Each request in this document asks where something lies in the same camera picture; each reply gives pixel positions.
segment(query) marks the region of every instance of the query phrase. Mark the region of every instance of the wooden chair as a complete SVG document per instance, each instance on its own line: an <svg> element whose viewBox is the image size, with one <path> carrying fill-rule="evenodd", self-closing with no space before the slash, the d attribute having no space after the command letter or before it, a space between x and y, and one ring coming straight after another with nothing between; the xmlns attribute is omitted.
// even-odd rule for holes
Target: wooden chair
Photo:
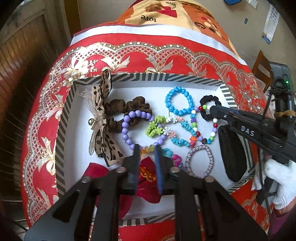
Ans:
<svg viewBox="0 0 296 241"><path fill-rule="evenodd" d="M265 84L265 88L263 90L263 92L265 93L266 90L268 89L268 87L271 84L271 77L267 76L266 74L264 74L260 69L259 69L259 65L262 65L270 74L271 76L271 69L270 69L270 65L269 65L269 61L268 59L263 55L263 52L260 50L257 59L255 61L255 64L252 68L252 72L254 74L254 76L257 79L260 79L264 84Z"/></svg>

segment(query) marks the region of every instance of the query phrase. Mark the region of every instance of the white glove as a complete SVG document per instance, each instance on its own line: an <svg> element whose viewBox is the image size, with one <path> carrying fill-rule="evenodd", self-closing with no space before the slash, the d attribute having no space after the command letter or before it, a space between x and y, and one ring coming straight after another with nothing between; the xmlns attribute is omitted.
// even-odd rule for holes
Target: white glove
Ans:
<svg viewBox="0 0 296 241"><path fill-rule="evenodd" d="M272 202L275 209L283 209L296 197L296 163L290 160L289 165L285 166L273 159L267 160L265 164L262 162L263 183L266 176L279 183L277 194ZM260 190L261 188L259 164L257 163L251 190Z"/></svg>

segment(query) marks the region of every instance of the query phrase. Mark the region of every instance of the black scrunchie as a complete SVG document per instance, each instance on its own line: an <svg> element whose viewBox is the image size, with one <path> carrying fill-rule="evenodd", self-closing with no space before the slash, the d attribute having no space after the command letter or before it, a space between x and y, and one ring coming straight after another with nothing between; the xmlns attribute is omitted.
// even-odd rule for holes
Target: black scrunchie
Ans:
<svg viewBox="0 0 296 241"><path fill-rule="evenodd" d="M219 98L217 96L212 96L212 95L205 95L204 97L201 98L200 100L200 105L203 106L207 102L215 101L215 105L220 105L222 106L221 102L219 101ZM212 121L214 117L211 114L207 114L205 110L201 110L200 114L202 118L206 121Z"/></svg>

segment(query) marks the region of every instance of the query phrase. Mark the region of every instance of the hair bow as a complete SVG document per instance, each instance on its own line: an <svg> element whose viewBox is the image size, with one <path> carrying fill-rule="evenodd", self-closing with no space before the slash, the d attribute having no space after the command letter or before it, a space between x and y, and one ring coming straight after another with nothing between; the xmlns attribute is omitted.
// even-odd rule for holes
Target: hair bow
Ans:
<svg viewBox="0 0 296 241"><path fill-rule="evenodd" d="M100 86L93 86L91 93L86 94L86 106L94 117L89 119L89 125L93 130L89 142L89 154L92 155L96 151L99 157L104 157L107 166L114 165L123 157L109 130L105 114L104 102L111 89L111 73L105 70L101 75Z"/></svg>

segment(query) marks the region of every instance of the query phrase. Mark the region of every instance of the bell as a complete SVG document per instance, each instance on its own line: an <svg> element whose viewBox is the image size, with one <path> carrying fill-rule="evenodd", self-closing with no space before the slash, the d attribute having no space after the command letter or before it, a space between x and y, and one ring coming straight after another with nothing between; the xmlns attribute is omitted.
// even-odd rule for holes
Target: bell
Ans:
<svg viewBox="0 0 296 241"><path fill-rule="evenodd" d="M92 126L96 122L96 119L90 118L89 119L89 125Z"/></svg>

